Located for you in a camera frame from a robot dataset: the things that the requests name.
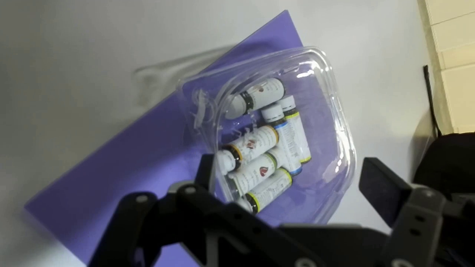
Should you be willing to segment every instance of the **purple board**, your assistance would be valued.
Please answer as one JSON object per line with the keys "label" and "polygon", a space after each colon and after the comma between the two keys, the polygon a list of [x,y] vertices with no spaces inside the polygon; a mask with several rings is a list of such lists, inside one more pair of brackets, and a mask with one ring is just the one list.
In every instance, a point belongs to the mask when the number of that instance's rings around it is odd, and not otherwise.
{"label": "purple board", "polygon": [[[204,71],[301,46],[284,11]],[[91,258],[123,196],[152,191],[162,197],[171,184],[193,179],[200,155],[192,142],[186,142],[188,130],[177,101],[175,94],[169,96],[25,206],[81,261]],[[164,248],[158,264],[196,265],[179,245]]]}

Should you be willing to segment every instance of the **small medicine bottle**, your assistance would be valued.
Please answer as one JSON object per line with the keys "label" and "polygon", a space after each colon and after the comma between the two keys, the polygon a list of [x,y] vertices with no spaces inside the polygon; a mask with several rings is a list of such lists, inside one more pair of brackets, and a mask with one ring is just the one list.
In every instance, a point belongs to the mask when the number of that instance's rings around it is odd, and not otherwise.
{"label": "small medicine bottle", "polygon": [[279,104],[272,104],[261,110],[262,117],[279,134],[277,147],[282,148],[285,154],[285,162],[282,167],[287,169],[292,176],[302,172],[302,164],[295,143],[293,128],[284,117],[284,112]]}
{"label": "small medicine bottle", "polygon": [[281,99],[284,94],[285,87],[279,79],[267,79],[235,96],[225,117],[229,120],[236,119],[249,111],[258,110]]}
{"label": "small medicine bottle", "polygon": [[233,198],[237,199],[243,196],[271,176],[282,166],[284,158],[284,152],[280,148],[274,147],[243,165],[239,170],[228,173],[225,179]]}
{"label": "small medicine bottle", "polygon": [[272,126],[264,125],[223,145],[223,148],[216,153],[221,174],[226,175],[228,172],[239,169],[242,164],[264,154],[278,142],[277,131]]}
{"label": "small medicine bottle", "polygon": [[277,169],[274,174],[249,191],[236,203],[245,210],[256,214],[280,196],[292,185],[292,176],[283,168]]}
{"label": "small medicine bottle", "polygon": [[289,122],[295,133],[295,143],[297,144],[300,163],[305,164],[312,158],[310,149],[308,147],[307,136],[305,135],[304,126],[300,113],[295,106],[295,100],[293,95],[288,95],[281,100],[277,101],[284,112],[285,119]]}

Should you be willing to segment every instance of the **bottle cap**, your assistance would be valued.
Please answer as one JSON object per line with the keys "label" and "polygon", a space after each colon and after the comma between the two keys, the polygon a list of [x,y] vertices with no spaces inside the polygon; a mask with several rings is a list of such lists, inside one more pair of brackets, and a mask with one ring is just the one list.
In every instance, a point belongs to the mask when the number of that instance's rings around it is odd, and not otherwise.
{"label": "bottle cap", "polygon": [[252,212],[252,206],[251,206],[251,203],[249,203],[249,201],[243,198],[239,198],[238,200],[236,200],[236,204],[241,206],[246,211]]}
{"label": "bottle cap", "polygon": [[229,108],[224,117],[228,120],[233,120],[239,118],[244,113],[246,113],[246,102],[241,95],[236,95],[231,101],[231,104],[229,104]]}
{"label": "bottle cap", "polygon": [[263,108],[261,113],[267,123],[280,120],[284,117],[284,112],[279,104],[272,104],[267,108]]}
{"label": "bottle cap", "polygon": [[282,167],[282,164],[284,163],[284,159],[285,159],[284,150],[282,150],[282,148],[275,146],[269,149],[267,152],[273,155],[275,160],[277,161],[276,169]]}
{"label": "bottle cap", "polygon": [[295,100],[293,95],[288,95],[281,100],[277,101],[279,105],[282,107],[282,110],[285,112],[287,110],[291,110],[295,108]]}
{"label": "bottle cap", "polygon": [[216,152],[216,160],[222,175],[234,170],[236,167],[236,160],[231,152],[227,150],[219,150]]}

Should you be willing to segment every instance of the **bottle label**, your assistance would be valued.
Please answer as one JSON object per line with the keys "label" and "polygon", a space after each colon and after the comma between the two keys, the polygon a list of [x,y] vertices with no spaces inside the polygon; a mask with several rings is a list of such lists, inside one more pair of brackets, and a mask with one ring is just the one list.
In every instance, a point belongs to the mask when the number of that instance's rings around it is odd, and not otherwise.
{"label": "bottle label", "polygon": [[285,118],[293,128],[293,132],[295,134],[294,139],[295,143],[297,144],[300,162],[308,162],[312,156],[310,154],[310,148],[308,147],[307,136],[305,135],[300,113],[296,112],[292,115],[286,116]]}
{"label": "bottle label", "polygon": [[248,195],[254,199],[257,205],[257,211],[260,212],[289,188],[290,185],[292,185],[292,177],[290,174],[283,169],[277,169],[271,177],[249,191]]}
{"label": "bottle label", "polygon": [[232,141],[229,145],[237,150],[242,163],[246,164],[273,148],[278,139],[279,135],[276,130],[269,125],[265,125]]}
{"label": "bottle label", "polygon": [[228,177],[236,183],[239,196],[243,196],[260,182],[271,176],[276,169],[277,162],[275,158],[265,153],[251,161],[248,165],[242,166],[236,172],[230,172]]}
{"label": "bottle label", "polygon": [[287,121],[274,126],[274,128],[279,133],[277,147],[281,148],[285,154],[282,167],[286,168],[291,175],[299,174],[302,171],[302,164],[300,163],[297,144],[294,140],[293,128]]}
{"label": "bottle label", "polygon": [[252,86],[246,90],[248,97],[252,98],[252,109],[257,110],[267,106],[284,96],[285,89],[282,82],[276,78],[270,78],[261,84]]}

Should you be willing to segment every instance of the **white table surface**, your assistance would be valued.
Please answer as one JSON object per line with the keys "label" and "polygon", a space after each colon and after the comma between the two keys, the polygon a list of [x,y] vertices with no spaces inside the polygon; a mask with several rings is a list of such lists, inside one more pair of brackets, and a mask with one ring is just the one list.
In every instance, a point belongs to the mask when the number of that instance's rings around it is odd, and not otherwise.
{"label": "white table surface", "polygon": [[[332,62],[358,154],[412,176],[430,135],[416,1],[10,0],[0,2],[0,259],[83,266],[22,207],[160,100],[138,67],[238,43],[288,9]],[[355,178],[331,219],[389,232]]]}

